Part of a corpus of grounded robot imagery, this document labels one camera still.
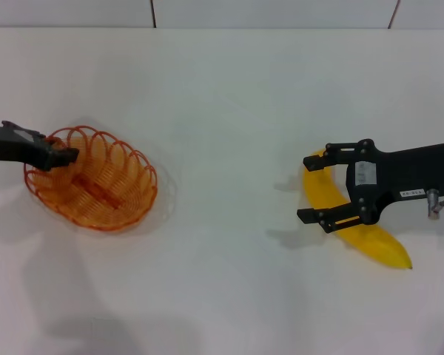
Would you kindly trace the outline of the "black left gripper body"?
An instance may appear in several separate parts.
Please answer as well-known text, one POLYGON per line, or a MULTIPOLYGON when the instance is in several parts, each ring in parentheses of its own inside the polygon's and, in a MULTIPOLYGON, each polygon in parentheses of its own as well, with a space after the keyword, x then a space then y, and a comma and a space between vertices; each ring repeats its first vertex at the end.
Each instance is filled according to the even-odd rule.
POLYGON ((25 163, 49 169, 49 143, 46 135, 9 121, 0 126, 0 161, 25 163))

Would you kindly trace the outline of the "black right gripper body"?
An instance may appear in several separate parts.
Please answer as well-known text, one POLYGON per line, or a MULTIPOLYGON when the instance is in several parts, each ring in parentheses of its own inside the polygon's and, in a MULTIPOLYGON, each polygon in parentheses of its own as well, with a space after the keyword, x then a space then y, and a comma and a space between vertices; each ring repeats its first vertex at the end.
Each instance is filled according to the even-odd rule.
POLYGON ((346 187, 360 215, 380 215, 388 205, 426 198, 430 190, 444 197, 444 143, 381 152, 373 142, 361 142, 348 164, 346 187))

